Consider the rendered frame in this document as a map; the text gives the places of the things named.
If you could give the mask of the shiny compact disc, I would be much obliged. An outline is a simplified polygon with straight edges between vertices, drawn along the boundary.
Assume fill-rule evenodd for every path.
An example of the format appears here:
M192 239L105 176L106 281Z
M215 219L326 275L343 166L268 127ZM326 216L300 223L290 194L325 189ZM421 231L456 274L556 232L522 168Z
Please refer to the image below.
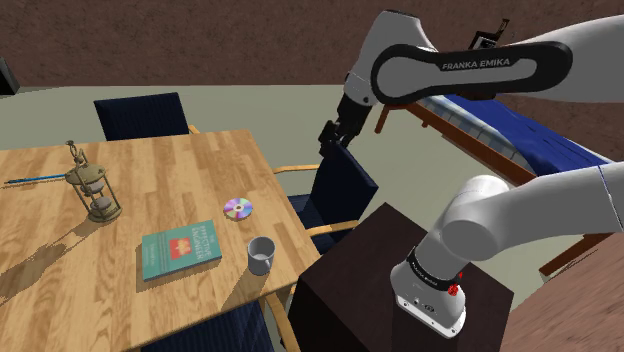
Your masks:
M253 211L253 204L246 198L233 198L223 207L224 215L231 220L246 219Z

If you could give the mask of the grey mug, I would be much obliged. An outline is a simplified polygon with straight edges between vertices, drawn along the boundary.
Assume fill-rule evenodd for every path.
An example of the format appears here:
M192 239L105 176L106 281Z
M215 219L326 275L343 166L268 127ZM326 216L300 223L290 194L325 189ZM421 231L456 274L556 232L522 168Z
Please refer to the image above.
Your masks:
M276 245L266 236L253 238L247 246L248 269L256 276L267 274L273 264Z

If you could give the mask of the dark robot stand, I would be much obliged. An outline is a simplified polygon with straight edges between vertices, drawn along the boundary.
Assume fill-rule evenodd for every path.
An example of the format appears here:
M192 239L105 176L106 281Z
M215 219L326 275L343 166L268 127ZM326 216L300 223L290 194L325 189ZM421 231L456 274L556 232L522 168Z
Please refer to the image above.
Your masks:
M383 204L299 278L288 318L301 352L499 352L513 293L473 264L467 318L446 339L403 311L391 269L426 232Z

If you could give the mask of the light wooden table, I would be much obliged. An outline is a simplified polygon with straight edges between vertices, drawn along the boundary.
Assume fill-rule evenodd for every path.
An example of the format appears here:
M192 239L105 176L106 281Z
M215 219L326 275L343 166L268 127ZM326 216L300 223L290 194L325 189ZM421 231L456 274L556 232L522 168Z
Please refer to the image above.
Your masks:
M122 213L87 218L61 178L66 146L0 151L0 352L127 352L289 287L319 257L246 130L89 143ZM246 198L249 217L226 202ZM142 237L212 220L222 258L151 281ZM275 245L263 276L248 269L258 236Z

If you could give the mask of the wooden bed with blue blanket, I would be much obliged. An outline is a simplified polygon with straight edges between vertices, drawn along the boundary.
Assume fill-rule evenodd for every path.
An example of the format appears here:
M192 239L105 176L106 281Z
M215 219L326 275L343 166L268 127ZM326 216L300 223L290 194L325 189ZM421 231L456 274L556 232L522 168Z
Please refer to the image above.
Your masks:
M562 235L624 232L624 162L607 162L498 101L453 105L497 131L527 162L516 186L481 175L467 181L414 249L415 270L441 287L472 261Z

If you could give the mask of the teal book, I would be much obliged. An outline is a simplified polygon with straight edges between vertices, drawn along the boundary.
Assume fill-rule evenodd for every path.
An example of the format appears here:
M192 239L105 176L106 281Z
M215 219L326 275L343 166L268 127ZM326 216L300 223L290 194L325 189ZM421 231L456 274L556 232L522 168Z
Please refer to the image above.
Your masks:
M141 250L144 281L222 258L212 220L145 235Z

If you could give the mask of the brass lantern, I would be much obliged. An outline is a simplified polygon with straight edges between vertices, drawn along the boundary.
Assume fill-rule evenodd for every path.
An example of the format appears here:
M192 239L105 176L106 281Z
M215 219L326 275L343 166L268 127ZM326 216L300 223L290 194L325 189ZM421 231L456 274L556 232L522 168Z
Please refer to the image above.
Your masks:
M81 200L92 222L113 221L122 213L122 207L116 198L107 178L106 169L91 163L83 149L78 149L72 140L66 145L72 155L74 166L64 174Z

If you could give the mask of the blue pen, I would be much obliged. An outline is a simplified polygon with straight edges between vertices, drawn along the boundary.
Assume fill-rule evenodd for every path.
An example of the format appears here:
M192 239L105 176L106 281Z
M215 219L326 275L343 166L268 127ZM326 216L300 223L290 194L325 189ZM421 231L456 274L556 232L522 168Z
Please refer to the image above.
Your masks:
M5 181L4 184L29 183L29 182L35 182L35 181L59 179L59 178L64 178L64 177L65 177L65 174L62 173L62 174L55 174L55 175L49 175L49 176L38 176L38 177L30 177L30 178L12 179L12 180Z

